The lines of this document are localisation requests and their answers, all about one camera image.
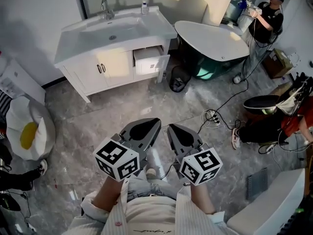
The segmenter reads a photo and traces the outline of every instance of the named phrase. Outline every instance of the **human hand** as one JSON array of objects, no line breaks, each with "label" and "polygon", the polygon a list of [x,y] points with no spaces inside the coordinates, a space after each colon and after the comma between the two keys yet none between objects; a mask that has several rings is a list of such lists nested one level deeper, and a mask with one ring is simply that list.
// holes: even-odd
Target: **human hand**
[{"label": "human hand", "polygon": [[253,18],[256,18],[259,15],[259,13],[255,9],[252,9],[252,8],[249,8],[249,14]]}]

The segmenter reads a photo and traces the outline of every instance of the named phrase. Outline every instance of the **power strip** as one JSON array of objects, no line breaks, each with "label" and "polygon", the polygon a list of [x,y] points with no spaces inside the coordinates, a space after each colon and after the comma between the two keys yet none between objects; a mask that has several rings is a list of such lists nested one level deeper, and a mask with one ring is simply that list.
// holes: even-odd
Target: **power strip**
[{"label": "power strip", "polygon": [[217,117],[217,114],[214,111],[208,111],[208,114],[210,115],[210,119],[213,119],[213,122],[215,123],[216,126],[220,126],[221,122],[219,118]]}]

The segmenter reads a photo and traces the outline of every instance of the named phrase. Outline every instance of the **gray tile floor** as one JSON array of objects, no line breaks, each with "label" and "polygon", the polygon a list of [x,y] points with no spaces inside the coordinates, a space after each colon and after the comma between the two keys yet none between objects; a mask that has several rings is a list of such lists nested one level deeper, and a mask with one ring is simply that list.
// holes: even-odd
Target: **gray tile floor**
[{"label": "gray tile floor", "polygon": [[[46,106],[55,121],[57,140],[47,159],[49,170],[35,181],[35,191],[28,192],[32,213],[28,222],[38,234],[64,232],[73,217],[80,214],[82,197],[97,190],[106,178],[92,157],[93,149],[104,137],[119,132],[130,121],[148,117],[161,119],[162,131],[147,158],[158,176],[163,176],[175,160],[166,135],[167,124],[179,123],[198,131],[204,110],[217,109],[246,88],[246,82],[232,84],[231,78],[237,71],[234,69],[212,81],[192,79],[181,93],[172,92],[165,79],[160,84],[155,84],[155,79],[145,80],[95,94],[90,104],[86,104],[67,81],[48,88]],[[246,120],[242,103],[252,96],[270,93],[283,82],[283,79],[269,79],[260,67],[249,78],[249,90],[233,98],[219,111],[229,124],[234,124],[236,119]],[[230,135],[231,131],[225,126],[203,128],[200,132],[202,140],[216,149],[224,163],[217,177],[207,185],[217,210],[226,211],[226,219],[249,204],[246,200],[248,175],[267,167],[269,182],[272,182],[281,169],[300,167],[297,154],[279,148],[269,155],[259,155],[257,144],[242,144],[235,151]],[[290,138],[289,148],[292,147],[295,148],[294,137]],[[12,164],[15,173],[26,172],[38,165],[18,157],[14,157]],[[166,180],[175,187],[182,186],[173,169]],[[16,199],[22,212],[28,213],[26,201],[18,196]],[[20,213],[4,213],[10,217],[11,225],[19,223],[25,229]]]}]

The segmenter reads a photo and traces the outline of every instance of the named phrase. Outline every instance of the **shoe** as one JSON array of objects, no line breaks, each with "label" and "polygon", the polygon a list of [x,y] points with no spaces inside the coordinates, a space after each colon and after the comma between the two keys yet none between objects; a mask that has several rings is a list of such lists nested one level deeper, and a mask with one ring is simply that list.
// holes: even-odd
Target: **shoe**
[{"label": "shoe", "polygon": [[40,162],[40,165],[37,168],[40,172],[40,174],[43,176],[45,174],[45,172],[48,170],[48,163],[47,161],[44,159]]},{"label": "shoe", "polygon": [[237,150],[240,147],[240,137],[237,134],[238,130],[239,130],[238,128],[234,128],[231,134],[231,143],[235,150]]},{"label": "shoe", "polygon": [[148,175],[148,174],[156,176],[156,175],[157,175],[157,172],[156,172],[156,170],[154,170],[153,168],[150,168],[150,169],[148,169],[148,170],[146,171],[146,175]]},{"label": "shoe", "polygon": [[233,78],[234,84],[239,84],[242,81],[241,79],[241,73],[238,73],[236,76]]}]

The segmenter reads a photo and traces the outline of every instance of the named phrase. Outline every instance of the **open drawer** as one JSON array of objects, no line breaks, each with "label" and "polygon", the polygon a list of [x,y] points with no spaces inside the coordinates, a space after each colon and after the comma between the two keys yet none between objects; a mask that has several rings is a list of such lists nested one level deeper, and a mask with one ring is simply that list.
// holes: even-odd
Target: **open drawer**
[{"label": "open drawer", "polygon": [[136,75],[146,75],[166,69],[170,55],[162,55],[161,46],[133,50]]}]

